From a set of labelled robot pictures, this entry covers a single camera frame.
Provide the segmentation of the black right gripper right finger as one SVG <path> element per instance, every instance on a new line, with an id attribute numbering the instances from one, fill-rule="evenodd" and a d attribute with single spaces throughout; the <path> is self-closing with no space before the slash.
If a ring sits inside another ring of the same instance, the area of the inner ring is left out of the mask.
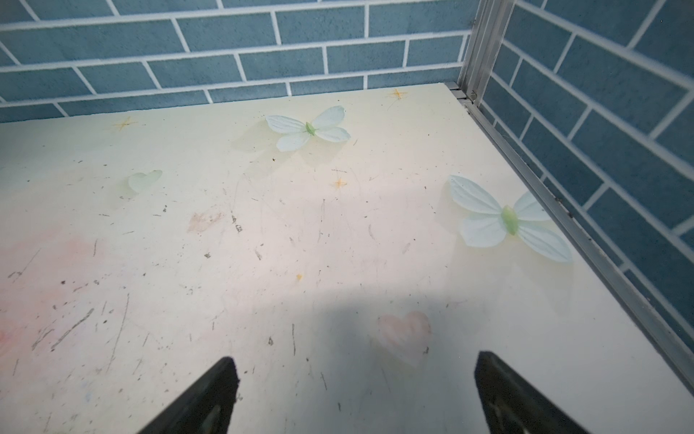
<path id="1" fill-rule="evenodd" d="M 490 351 L 482 351 L 477 356 L 475 384 L 491 434 L 587 434 L 582 426 Z"/>

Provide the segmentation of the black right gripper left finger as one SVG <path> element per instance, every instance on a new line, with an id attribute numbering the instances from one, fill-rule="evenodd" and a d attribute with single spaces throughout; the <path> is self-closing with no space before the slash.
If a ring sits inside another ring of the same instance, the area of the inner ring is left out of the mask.
<path id="1" fill-rule="evenodd" d="M 225 356 L 144 426 L 140 434 L 226 434 L 240 378 L 234 360 Z"/>

